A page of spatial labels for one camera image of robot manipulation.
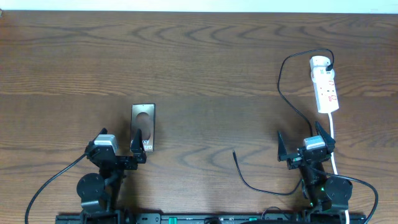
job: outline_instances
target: wooden table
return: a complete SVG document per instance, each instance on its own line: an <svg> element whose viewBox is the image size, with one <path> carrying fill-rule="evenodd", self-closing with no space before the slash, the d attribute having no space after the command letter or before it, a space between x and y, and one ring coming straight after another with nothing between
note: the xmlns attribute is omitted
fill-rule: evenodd
<svg viewBox="0 0 398 224"><path fill-rule="evenodd" d="M398 212L398 17L360 14L6 11L0 19L0 223L22 223L29 200L79 157L101 128L127 149L133 103L157 105L155 152L128 172L120 205L165 213L262 212L308 206L287 192L298 170L277 162L277 130L293 149L309 136L282 101L286 56L328 47L336 56L340 109L336 161L380 196L371 223ZM281 89L311 122L317 113L308 60L285 66ZM331 170L329 162L325 164ZM80 212L84 159L37 198L31 223ZM374 195L354 183L350 211Z"/></svg>

